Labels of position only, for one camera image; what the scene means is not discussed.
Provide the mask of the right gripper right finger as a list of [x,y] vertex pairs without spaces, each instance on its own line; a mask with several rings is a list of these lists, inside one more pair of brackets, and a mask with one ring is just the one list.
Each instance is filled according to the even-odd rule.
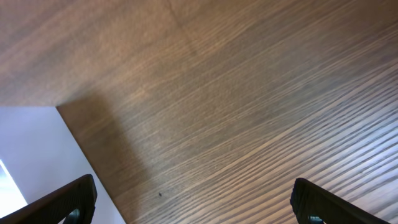
[[295,180],[290,204],[299,224],[388,224],[304,178]]

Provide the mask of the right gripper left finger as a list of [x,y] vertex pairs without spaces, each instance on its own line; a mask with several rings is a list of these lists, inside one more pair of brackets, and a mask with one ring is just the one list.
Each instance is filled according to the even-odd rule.
[[86,174],[2,217],[1,224],[90,224],[97,195],[93,176]]

